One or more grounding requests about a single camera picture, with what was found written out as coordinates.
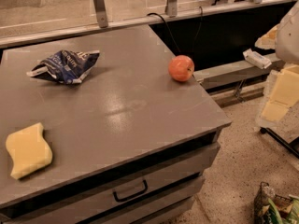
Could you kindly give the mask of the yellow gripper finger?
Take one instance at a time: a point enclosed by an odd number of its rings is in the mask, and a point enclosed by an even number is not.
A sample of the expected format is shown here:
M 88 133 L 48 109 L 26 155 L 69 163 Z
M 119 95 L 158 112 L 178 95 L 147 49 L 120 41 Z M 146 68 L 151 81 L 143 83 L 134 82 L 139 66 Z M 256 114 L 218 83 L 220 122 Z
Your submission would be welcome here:
M 263 128 L 275 127 L 299 102 L 299 66 L 286 64 L 280 71 L 272 70 L 263 90 L 256 123 Z
M 257 39 L 255 46 L 259 49 L 274 49 L 276 47 L 277 30 L 277 26 L 271 28 L 266 34 Z

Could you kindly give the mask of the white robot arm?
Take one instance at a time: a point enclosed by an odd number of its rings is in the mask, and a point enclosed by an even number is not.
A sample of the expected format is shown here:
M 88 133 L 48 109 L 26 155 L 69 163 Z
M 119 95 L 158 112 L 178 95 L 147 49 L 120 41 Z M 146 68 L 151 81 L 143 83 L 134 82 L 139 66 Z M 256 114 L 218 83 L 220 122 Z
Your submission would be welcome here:
M 274 49 L 285 63 L 280 71 L 271 71 L 267 77 L 256 119 L 259 126 L 270 128 L 299 102 L 299 1 L 255 45 L 260 49 Z

